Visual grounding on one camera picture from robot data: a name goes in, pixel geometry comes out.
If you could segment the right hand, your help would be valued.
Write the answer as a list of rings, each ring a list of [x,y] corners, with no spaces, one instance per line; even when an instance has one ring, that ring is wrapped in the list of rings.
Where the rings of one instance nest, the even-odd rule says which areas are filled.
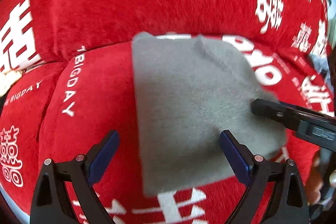
[[[307,202],[310,205],[315,205],[321,199],[321,189],[323,187],[323,177],[320,174],[320,156],[316,152],[313,156],[309,176],[305,184],[305,192]]]

